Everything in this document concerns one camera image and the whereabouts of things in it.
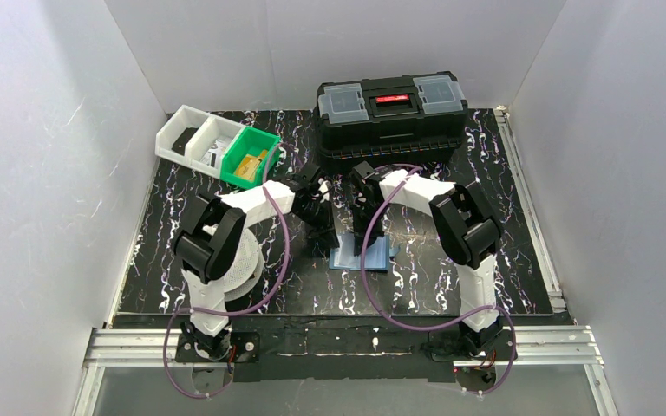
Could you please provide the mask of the white printed card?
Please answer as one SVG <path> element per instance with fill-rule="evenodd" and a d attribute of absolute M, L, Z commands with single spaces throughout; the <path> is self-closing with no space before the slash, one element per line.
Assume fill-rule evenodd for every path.
<path fill-rule="evenodd" d="M 232 139 L 220 136 L 209 146 L 201 161 L 212 168 L 219 169 L 225 150 L 231 142 Z"/>

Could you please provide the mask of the black credit card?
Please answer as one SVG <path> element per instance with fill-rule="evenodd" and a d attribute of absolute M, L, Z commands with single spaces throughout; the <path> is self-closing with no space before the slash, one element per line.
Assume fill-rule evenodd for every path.
<path fill-rule="evenodd" d="M 199 129 L 197 127 L 186 127 L 172 144 L 172 151 L 177 154 L 184 155 L 188 142 L 197 133 L 198 130 Z"/>

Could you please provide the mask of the orange gold card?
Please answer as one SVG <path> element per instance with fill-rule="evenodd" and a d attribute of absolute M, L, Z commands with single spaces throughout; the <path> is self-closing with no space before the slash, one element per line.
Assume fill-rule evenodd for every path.
<path fill-rule="evenodd" d="M 258 168 L 263 164 L 265 156 L 266 152 L 259 155 L 247 153 L 234 171 L 234 175 L 250 182 L 255 181 Z"/>

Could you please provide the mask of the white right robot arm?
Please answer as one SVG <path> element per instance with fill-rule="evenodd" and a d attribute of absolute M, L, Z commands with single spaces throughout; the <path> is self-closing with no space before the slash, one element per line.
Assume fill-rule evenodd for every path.
<path fill-rule="evenodd" d="M 423 178 L 416 167 L 374 168 L 367 162 L 355 166 L 349 178 L 356 189 L 351 206 L 355 254 L 363 256 L 382 237 L 381 216 L 389 205 L 430 216 L 441 248 L 456 265 L 461 341 L 474 352 L 486 348 L 503 328 L 494 277 L 503 230 L 480 185 Z"/>

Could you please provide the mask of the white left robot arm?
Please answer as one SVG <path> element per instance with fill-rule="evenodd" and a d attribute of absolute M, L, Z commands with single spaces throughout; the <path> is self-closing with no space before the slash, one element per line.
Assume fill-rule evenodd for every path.
<path fill-rule="evenodd" d="M 180 220 L 173 254 L 190 289 L 190 326 L 197 340 L 219 339 L 231 313 L 225 309 L 225 279 L 232 269 L 264 263 L 257 241 L 243 244 L 250 227 L 292 214 L 307 226 L 307 238 L 322 249 L 338 247 L 330 200 L 331 184 L 320 166 L 267 180 L 250 190 L 193 199 Z"/>

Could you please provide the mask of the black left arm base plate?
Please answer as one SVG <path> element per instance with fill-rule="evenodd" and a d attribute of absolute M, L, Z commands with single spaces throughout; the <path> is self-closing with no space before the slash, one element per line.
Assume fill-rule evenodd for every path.
<path fill-rule="evenodd" d="M 195 332 L 182 332 L 178 345 L 171 349 L 174 359 L 181 363 L 257 362 L 260 336 L 252 332 L 229 332 L 223 330 L 217 336 Z"/>

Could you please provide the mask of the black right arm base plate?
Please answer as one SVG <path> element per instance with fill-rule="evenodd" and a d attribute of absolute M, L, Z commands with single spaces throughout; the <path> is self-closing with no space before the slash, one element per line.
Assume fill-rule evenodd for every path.
<path fill-rule="evenodd" d="M 490 368 L 498 362 L 509 362 L 513 346 L 513 332 L 508 328 L 475 333 L 465 327 L 465 331 L 428 333 L 420 350 L 433 361 L 464 361 L 466 367 Z"/>

